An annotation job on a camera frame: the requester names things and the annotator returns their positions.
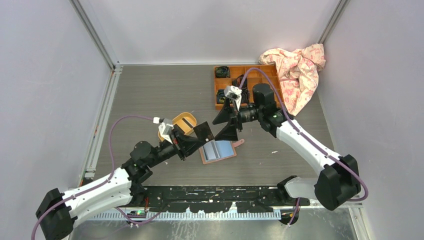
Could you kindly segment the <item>yellow oval card tray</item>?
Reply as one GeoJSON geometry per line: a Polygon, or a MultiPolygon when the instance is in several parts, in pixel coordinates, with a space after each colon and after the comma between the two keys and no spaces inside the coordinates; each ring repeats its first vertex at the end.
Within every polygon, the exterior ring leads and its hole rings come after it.
{"type": "MultiPolygon", "coordinates": [[[[184,134],[188,136],[194,132],[194,127],[197,125],[197,119],[189,112],[182,112],[173,118],[172,123],[174,127],[178,126],[184,132],[184,134]],[[193,129],[188,130],[187,126],[182,121],[183,118],[191,122],[191,124],[193,125],[193,129]]],[[[164,141],[164,139],[160,136],[159,131],[158,131],[158,137],[161,142],[164,141]]]]}

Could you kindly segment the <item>brown leather card holder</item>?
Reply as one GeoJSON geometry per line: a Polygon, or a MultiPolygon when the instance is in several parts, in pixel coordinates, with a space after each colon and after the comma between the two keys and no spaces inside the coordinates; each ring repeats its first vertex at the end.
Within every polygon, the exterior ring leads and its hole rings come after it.
{"type": "Polygon", "coordinates": [[[216,144],[217,144],[218,150],[220,152],[220,158],[217,159],[217,160],[210,161],[210,162],[205,162],[204,159],[203,159],[203,153],[202,153],[203,146],[202,146],[199,149],[199,153],[200,153],[200,156],[201,156],[202,163],[204,165],[215,163],[215,162],[225,160],[225,159],[228,159],[228,158],[236,157],[237,156],[236,148],[239,147],[240,145],[242,145],[245,142],[244,139],[241,139],[241,140],[238,140],[238,141],[227,141],[227,140],[219,140],[219,141],[212,140],[212,141],[215,141],[216,144]]]}

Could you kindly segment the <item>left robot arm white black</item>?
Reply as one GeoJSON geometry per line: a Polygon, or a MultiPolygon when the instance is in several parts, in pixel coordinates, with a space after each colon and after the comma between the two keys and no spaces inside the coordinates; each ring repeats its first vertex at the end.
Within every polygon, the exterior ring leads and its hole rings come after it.
{"type": "Polygon", "coordinates": [[[128,204],[141,206],[146,200],[142,183],[153,174],[152,167],[173,156],[185,160],[214,139],[207,122],[193,130],[195,137],[185,135],[176,126],[171,130],[171,141],[162,141],[156,147],[147,141],[138,142],[130,158],[111,174],[65,192],[51,189],[36,210],[33,230],[41,228],[47,240],[61,240],[82,222],[105,210],[128,204]]]}

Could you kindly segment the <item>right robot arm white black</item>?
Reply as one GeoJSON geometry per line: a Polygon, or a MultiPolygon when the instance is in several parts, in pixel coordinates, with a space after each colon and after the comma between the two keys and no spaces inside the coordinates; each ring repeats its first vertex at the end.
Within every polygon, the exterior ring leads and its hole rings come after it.
{"type": "Polygon", "coordinates": [[[231,85],[224,89],[225,102],[213,125],[226,123],[215,136],[217,141],[237,141],[243,124],[258,121],[261,128],[295,150],[314,170],[317,178],[292,176],[282,181],[277,198],[291,205],[297,198],[319,201],[333,211],[361,191],[356,159],[341,156],[328,149],[282,108],[278,107],[272,87],[266,83],[254,85],[253,102],[241,106],[242,91],[231,85]]]}

